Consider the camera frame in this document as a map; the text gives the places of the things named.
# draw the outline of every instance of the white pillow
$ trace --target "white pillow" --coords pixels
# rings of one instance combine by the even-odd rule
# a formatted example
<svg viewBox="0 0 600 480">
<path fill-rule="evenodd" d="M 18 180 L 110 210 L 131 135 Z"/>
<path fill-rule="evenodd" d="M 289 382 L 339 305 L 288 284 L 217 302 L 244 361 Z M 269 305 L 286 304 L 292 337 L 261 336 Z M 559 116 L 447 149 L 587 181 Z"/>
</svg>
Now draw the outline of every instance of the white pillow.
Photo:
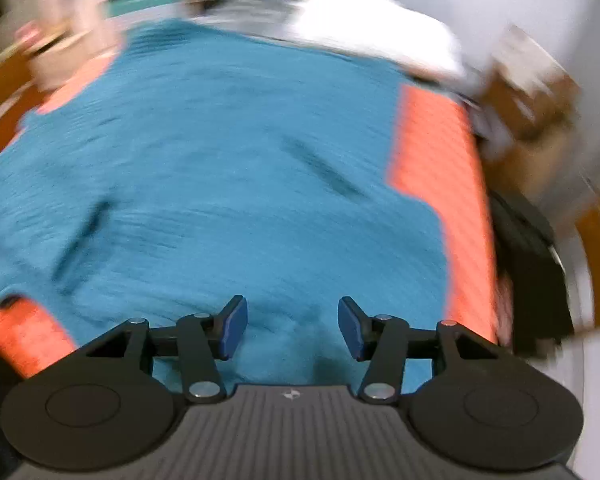
<svg viewBox="0 0 600 480">
<path fill-rule="evenodd" d="M 392 0 L 299 0 L 288 20 L 296 43 L 395 61 L 440 82 L 464 76 L 460 46 L 444 24 Z"/>
</svg>

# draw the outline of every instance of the wooden frame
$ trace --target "wooden frame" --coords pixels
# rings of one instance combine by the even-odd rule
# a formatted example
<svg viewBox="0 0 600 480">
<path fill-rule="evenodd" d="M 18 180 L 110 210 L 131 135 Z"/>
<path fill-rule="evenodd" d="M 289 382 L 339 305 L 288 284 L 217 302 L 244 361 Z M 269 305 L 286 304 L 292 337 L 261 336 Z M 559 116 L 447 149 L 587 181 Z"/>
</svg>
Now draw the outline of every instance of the wooden frame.
<svg viewBox="0 0 600 480">
<path fill-rule="evenodd" d="M 20 118 L 45 99 L 34 81 L 27 57 L 17 50 L 0 64 L 0 106 L 19 91 L 13 105 L 0 116 L 0 152 L 18 133 Z"/>
</svg>

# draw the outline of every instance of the bed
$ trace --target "bed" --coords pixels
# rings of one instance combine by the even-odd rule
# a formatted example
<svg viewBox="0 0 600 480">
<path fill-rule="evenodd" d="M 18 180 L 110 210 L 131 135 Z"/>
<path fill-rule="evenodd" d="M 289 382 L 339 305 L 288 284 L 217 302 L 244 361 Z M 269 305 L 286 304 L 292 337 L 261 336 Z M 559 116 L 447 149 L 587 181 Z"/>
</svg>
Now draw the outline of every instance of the bed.
<svg viewBox="0 0 600 480">
<path fill-rule="evenodd" d="M 276 24 L 289 3 L 292 1 L 226 0 L 200 21 L 221 28 L 236 28 L 238 23 L 239 32 L 284 41 Z M 250 5 L 267 18 L 260 19 Z M 260 28 L 244 28 L 245 21 L 236 20 L 236 12 L 256 16 Z M 71 102 L 106 72 L 114 58 L 106 55 L 88 62 L 38 113 L 48 114 Z M 491 231 L 480 164 L 464 108 L 445 89 L 413 81 L 400 90 L 398 108 L 387 181 L 398 192 L 429 204 L 440 218 L 450 276 L 445 317 L 495 340 Z M 0 309 L 0 354 L 23 377 L 56 362 L 75 346 L 65 327 L 42 304 L 22 298 Z"/>
</svg>

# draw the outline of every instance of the black round pad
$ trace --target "black round pad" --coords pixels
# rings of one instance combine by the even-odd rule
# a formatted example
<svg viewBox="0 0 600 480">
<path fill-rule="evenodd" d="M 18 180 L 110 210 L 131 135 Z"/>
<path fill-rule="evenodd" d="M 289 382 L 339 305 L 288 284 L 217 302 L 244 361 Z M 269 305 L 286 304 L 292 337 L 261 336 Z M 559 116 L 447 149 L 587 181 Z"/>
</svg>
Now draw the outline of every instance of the black round pad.
<svg viewBox="0 0 600 480">
<path fill-rule="evenodd" d="M 564 459 L 582 430 L 575 397 L 544 376 L 495 377 L 443 373 L 423 384 L 409 405 L 414 430 L 436 452 L 481 469 L 525 471 Z"/>
<path fill-rule="evenodd" d="M 7 440 L 33 462 L 65 471 L 112 467 L 155 447 L 171 426 L 170 392 L 122 360 L 52 368 L 11 390 L 0 412 Z"/>
</svg>

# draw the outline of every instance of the orange fabric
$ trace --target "orange fabric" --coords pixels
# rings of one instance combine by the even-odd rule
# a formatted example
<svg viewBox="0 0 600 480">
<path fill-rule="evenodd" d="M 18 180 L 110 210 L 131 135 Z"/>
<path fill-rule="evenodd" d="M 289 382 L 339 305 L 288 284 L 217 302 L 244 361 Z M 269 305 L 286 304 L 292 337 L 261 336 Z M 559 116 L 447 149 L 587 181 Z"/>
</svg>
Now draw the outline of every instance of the orange fabric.
<svg viewBox="0 0 600 480">
<path fill-rule="evenodd" d="M 85 64 L 38 109 L 46 113 L 79 94 L 112 56 Z M 451 99 L 404 87 L 388 179 L 397 190 L 429 203 L 442 220 L 450 286 L 446 316 L 494 340 L 494 267 L 484 186 L 466 115 Z M 0 352 L 24 376 L 75 349 L 41 306 L 18 300 L 0 310 Z"/>
<path fill-rule="evenodd" d="M 464 108 L 406 87 L 389 181 L 442 220 L 449 268 L 446 316 L 494 341 L 493 241 L 480 162 Z"/>
</svg>

